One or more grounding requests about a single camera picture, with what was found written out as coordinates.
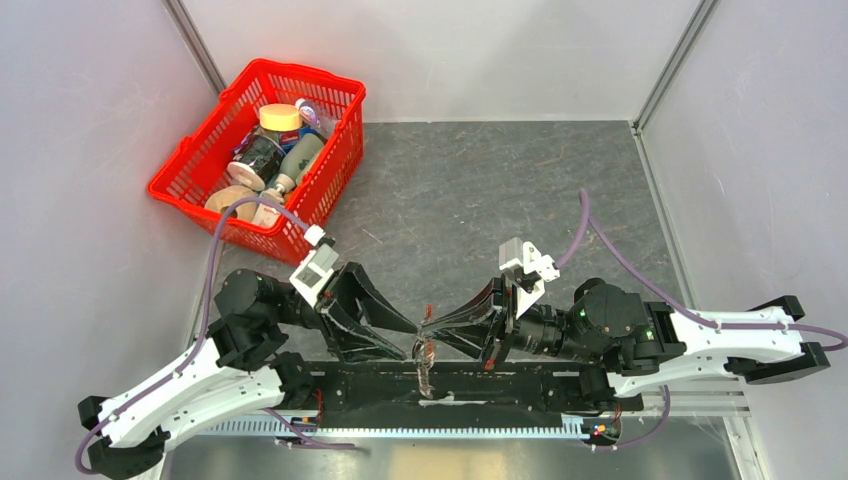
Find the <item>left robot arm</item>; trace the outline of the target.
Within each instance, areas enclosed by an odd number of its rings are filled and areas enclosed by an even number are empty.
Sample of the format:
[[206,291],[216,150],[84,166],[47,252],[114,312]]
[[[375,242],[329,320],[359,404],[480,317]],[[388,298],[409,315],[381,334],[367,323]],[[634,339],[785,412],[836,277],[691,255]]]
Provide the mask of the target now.
[[316,380],[300,354],[284,350],[284,326],[318,331],[343,363],[400,360],[402,351],[383,332],[416,331],[356,262],[318,280],[308,272],[281,281],[238,269],[214,302],[218,318],[185,353],[125,393],[79,403],[87,431],[75,458],[80,472],[129,479],[220,421],[312,406]]

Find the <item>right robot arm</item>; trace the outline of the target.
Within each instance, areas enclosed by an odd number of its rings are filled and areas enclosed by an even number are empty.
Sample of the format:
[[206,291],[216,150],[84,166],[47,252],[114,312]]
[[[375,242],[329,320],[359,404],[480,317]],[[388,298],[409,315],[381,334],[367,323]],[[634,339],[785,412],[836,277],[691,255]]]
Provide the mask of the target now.
[[694,322],[667,302],[649,302],[600,278],[584,282],[574,303],[540,303],[538,274],[493,279],[473,300],[423,322],[412,355],[424,376],[440,341],[493,371],[520,350],[576,367],[577,395],[588,408],[650,388],[710,376],[752,385],[783,383],[829,368],[824,347],[793,330],[802,312],[784,296],[754,310],[702,312]]

